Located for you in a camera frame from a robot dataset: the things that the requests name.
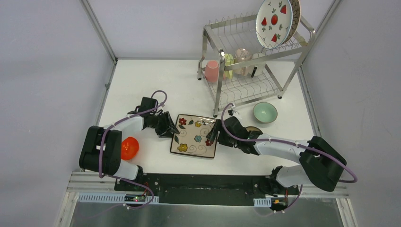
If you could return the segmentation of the square floral plate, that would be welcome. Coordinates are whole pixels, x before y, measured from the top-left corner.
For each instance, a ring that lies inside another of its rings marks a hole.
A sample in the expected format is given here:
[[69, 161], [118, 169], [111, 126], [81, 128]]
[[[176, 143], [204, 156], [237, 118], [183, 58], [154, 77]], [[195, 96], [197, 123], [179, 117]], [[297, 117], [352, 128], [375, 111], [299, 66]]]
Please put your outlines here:
[[215, 118], [180, 114], [177, 116], [176, 127], [170, 153], [190, 157], [213, 159], [216, 153], [216, 143], [207, 138], [216, 123]]

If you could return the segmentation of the mint green bowl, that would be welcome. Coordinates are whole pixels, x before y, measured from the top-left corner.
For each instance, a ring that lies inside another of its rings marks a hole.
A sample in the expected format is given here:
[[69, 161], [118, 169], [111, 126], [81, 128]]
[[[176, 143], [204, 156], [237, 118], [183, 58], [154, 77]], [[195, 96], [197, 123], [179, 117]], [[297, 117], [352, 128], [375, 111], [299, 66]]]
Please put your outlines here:
[[271, 123], [277, 119], [278, 111], [271, 103], [259, 102], [253, 108], [253, 115], [261, 123]]

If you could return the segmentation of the pink cup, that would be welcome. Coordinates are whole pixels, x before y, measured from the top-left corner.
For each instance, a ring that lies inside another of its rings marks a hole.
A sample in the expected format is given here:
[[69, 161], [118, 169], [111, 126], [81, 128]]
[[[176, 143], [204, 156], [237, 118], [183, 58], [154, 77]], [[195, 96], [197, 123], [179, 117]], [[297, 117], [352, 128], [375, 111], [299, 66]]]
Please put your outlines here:
[[205, 67], [205, 78], [210, 83], [216, 83], [219, 76], [219, 62], [210, 60]]

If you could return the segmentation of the white ribbed mug black handle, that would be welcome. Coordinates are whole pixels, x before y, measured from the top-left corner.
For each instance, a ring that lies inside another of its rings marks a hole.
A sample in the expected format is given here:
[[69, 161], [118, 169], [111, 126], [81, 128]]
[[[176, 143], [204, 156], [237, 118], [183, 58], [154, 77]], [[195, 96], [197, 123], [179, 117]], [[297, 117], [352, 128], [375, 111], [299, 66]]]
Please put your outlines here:
[[263, 73], [265, 69], [265, 64], [266, 62], [260, 62], [256, 65], [252, 65], [249, 67], [249, 73], [251, 74], [251, 77], [256, 77], [259, 76]]

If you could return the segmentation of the pale yellow mug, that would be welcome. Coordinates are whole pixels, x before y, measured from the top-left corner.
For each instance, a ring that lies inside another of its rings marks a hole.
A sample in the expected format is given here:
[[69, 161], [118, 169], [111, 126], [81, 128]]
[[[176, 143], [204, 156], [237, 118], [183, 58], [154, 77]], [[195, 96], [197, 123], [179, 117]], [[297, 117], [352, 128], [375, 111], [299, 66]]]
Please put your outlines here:
[[[226, 53], [225, 54], [225, 67], [228, 67], [232, 64], [234, 64], [234, 58], [232, 56], [232, 54]], [[223, 79], [226, 80], [231, 80], [233, 78], [233, 71], [232, 70], [228, 70], [228, 71], [224, 71], [223, 73]]]

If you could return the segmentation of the watermelon pattern round plate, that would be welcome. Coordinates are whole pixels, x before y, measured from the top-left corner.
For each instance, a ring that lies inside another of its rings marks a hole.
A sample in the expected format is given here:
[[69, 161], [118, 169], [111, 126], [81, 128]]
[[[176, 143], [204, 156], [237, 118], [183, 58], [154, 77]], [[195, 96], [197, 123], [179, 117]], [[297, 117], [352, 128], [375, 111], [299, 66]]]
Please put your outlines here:
[[259, 43], [266, 49], [282, 45], [289, 36], [293, 10], [288, 0], [265, 0], [256, 17], [255, 30]]

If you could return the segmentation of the brown rim petal pattern plate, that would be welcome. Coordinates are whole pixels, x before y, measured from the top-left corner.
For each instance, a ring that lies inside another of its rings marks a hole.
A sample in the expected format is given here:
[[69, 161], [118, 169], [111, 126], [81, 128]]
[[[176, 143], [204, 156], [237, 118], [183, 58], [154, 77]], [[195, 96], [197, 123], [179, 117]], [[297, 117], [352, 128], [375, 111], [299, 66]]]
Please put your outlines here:
[[289, 32], [288, 36], [286, 37], [284, 43], [288, 42], [295, 34], [295, 32], [298, 28], [299, 20], [300, 20], [300, 16], [301, 16], [301, 8], [300, 8], [299, 0], [290, 0], [290, 4], [292, 7], [293, 19], [292, 19], [292, 23], [291, 23], [290, 32]]

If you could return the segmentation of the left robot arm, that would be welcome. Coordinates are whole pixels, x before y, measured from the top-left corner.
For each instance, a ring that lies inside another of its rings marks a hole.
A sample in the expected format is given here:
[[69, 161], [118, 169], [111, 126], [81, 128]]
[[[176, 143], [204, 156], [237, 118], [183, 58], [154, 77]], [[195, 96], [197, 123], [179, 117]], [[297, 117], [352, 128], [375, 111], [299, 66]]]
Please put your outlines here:
[[158, 101], [143, 97], [134, 111], [115, 124], [89, 127], [78, 161], [85, 170], [125, 178], [132, 191], [144, 186], [142, 167], [122, 159], [122, 142], [145, 128], [152, 128], [160, 138], [172, 138], [179, 131], [169, 112], [156, 111]]

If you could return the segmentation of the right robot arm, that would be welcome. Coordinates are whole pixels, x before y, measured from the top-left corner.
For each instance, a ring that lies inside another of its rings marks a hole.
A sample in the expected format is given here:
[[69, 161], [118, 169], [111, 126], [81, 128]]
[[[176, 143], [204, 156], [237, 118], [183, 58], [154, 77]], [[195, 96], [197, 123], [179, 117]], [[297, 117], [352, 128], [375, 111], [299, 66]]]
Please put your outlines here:
[[247, 130], [238, 118], [217, 120], [207, 139], [227, 147], [238, 148], [246, 154], [274, 156], [295, 162], [295, 166], [278, 166], [269, 178], [269, 189], [282, 193], [294, 185], [313, 184], [332, 192], [340, 182], [346, 160], [323, 138], [286, 140], [273, 137], [260, 130]]

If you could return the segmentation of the steel two-tier dish rack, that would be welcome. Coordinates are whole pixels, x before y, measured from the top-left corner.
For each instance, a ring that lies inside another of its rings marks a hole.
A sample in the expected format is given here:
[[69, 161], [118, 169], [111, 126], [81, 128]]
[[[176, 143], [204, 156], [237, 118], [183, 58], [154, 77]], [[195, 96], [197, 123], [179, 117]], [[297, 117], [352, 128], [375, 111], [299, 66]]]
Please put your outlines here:
[[[313, 26], [304, 18], [293, 37], [286, 43], [274, 48], [264, 48], [257, 39], [255, 30], [256, 15], [226, 18], [205, 25], [202, 29], [202, 56], [198, 63], [198, 80], [205, 79], [205, 58], [207, 50], [212, 50], [212, 59], [219, 62], [219, 76], [216, 83], [207, 82], [213, 98], [212, 115], [217, 117], [223, 107], [229, 103], [236, 106], [260, 101], [266, 98], [277, 97], [281, 99], [302, 66], [307, 54], [310, 52], [317, 33]], [[232, 54], [235, 60], [237, 49], [245, 48], [253, 54], [251, 60], [235, 63], [225, 67], [225, 54]], [[291, 70], [287, 69], [288, 77], [281, 84], [274, 75], [271, 65], [274, 61], [294, 62]], [[266, 62], [263, 73], [251, 77], [248, 73], [241, 76], [234, 73], [235, 69]], [[233, 78], [224, 80], [224, 71], [232, 70]]]

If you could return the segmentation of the dark patterned cream bowl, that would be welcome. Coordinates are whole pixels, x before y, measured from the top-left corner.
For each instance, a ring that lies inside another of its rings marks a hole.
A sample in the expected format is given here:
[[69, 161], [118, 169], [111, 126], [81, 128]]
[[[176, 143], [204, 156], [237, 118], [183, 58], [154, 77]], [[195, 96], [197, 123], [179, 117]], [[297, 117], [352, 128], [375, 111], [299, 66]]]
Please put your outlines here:
[[255, 127], [255, 126], [247, 126], [247, 127], [246, 127], [246, 130], [247, 130], [248, 132], [250, 132], [250, 131], [256, 131], [256, 132], [261, 132], [261, 133], [262, 133], [262, 131], [261, 131], [259, 128]]

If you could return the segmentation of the orange plastic bowl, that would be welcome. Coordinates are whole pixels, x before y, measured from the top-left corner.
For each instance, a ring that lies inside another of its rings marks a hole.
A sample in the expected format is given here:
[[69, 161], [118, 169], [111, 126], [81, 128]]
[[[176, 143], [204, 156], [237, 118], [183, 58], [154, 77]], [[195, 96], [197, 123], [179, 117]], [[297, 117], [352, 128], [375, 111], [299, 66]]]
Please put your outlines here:
[[134, 137], [127, 137], [121, 144], [121, 159], [131, 160], [139, 151], [139, 142]]

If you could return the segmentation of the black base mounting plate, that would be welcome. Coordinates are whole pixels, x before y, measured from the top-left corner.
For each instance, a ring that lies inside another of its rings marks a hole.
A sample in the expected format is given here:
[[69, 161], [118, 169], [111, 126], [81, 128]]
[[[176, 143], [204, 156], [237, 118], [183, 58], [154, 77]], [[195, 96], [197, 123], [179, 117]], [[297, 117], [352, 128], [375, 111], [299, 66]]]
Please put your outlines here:
[[298, 195], [299, 187], [284, 188], [264, 175], [141, 174], [135, 184], [115, 183], [116, 191], [143, 193], [148, 186], [159, 203], [185, 205], [253, 206], [255, 199]]

